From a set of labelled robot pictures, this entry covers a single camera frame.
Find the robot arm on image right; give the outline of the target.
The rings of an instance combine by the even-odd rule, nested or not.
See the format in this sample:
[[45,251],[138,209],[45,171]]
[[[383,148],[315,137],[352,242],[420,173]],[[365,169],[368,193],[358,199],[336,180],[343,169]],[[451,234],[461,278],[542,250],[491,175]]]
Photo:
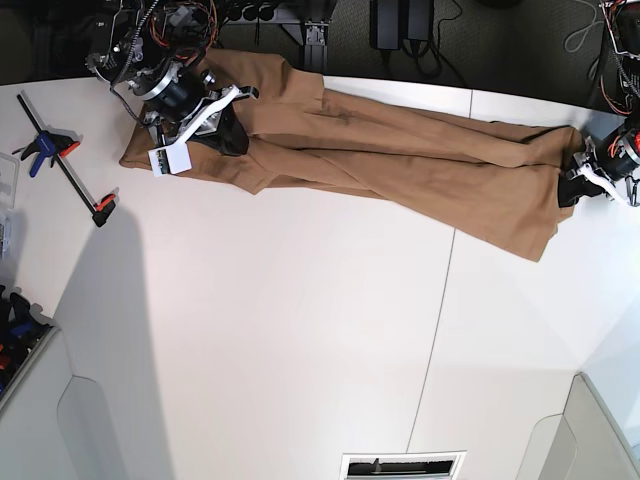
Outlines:
[[[587,137],[584,150],[573,155],[560,176],[558,204],[576,205],[583,197],[603,195],[624,207],[639,206],[639,3],[598,1],[590,27],[600,25],[597,59],[590,68],[589,100],[599,93],[623,123],[602,140]],[[590,27],[579,32],[587,34]]]

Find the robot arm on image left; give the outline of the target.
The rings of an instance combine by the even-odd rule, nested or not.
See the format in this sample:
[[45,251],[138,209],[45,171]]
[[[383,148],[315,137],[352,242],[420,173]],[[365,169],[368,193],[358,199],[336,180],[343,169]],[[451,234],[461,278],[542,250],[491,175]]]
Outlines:
[[198,68],[217,33],[212,1],[105,1],[86,65],[111,91],[125,84],[143,103],[131,116],[161,151],[194,141],[242,156],[249,137],[233,104],[259,92],[218,87],[211,69]]

